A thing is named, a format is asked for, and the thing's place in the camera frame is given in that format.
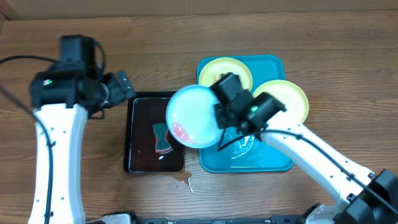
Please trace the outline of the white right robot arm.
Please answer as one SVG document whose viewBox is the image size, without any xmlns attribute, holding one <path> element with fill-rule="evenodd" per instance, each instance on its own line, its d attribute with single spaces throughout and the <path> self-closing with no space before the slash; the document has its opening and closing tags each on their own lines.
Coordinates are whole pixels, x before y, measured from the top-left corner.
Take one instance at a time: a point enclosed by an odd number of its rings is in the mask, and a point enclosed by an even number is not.
<svg viewBox="0 0 398 224">
<path fill-rule="evenodd" d="M 342 155 L 290 117 L 283 103 L 268 93 L 216 91 L 216 117 L 234 124 L 243 136 L 255 135 L 306 172 L 333 199 L 310 209 L 302 223 L 397 223 L 397 177 L 375 174 Z"/>
</svg>

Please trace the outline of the yellow plate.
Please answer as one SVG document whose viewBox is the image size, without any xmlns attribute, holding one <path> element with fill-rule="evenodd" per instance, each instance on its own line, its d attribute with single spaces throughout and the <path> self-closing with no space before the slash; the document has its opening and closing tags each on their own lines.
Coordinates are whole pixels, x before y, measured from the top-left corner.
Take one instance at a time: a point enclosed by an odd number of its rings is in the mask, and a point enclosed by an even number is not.
<svg viewBox="0 0 398 224">
<path fill-rule="evenodd" d="M 211 86 L 222 74 L 227 73 L 237 74 L 243 88 L 252 90 L 253 78 L 250 70 L 241 61 L 230 57 L 216 58 L 208 62 L 199 73 L 198 84 Z"/>
<path fill-rule="evenodd" d="M 287 80 L 271 80 L 260 85 L 253 93 L 268 93 L 285 105 L 288 113 L 299 123 L 304 123 L 309 112 L 309 102 L 304 91 Z"/>
</svg>

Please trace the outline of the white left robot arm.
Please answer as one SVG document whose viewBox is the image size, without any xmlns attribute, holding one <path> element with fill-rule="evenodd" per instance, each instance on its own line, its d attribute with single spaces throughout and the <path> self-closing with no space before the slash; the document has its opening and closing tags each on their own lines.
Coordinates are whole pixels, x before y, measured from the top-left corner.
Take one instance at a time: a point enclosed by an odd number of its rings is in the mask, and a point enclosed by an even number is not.
<svg viewBox="0 0 398 224">
<path fill-rule="evenodd" d="M 81 147 L 90 116 L 136 95 L 125 71 L 40 72 L 30 84 L 37 135 L 35 194 L 29 223 L 85 223 Z"/>
</svg>

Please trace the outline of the green orange sponge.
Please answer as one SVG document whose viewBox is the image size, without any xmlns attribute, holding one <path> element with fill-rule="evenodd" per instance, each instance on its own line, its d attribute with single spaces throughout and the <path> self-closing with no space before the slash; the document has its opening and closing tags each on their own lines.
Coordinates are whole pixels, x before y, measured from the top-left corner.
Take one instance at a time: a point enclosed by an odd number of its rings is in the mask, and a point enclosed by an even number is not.
<svg viewBox="0 0 398 224">
<path fill-rule="evenodd" d="M 152 125 L 155 136 L 155 152 L 157 154 L 166 154 L 172 151 L 172 147 L 167 139 L 168 127 L 165 123 L 157 123 Z"/>
</svg>

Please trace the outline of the light blue plate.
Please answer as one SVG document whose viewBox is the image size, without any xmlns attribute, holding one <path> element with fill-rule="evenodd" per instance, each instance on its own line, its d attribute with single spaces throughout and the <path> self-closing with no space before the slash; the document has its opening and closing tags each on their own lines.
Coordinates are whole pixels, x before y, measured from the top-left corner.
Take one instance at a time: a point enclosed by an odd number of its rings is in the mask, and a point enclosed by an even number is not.
<svg viewBox="0 0 398 224">
<path fill-rule="evenodd" d="M 219 142 L 215 105 L 219 101 L 207 86 L 189 85 L 176 91 L 167 104 L 166 123 L 171 135 L 190 148 L 206 148 Z"/>
</svg>

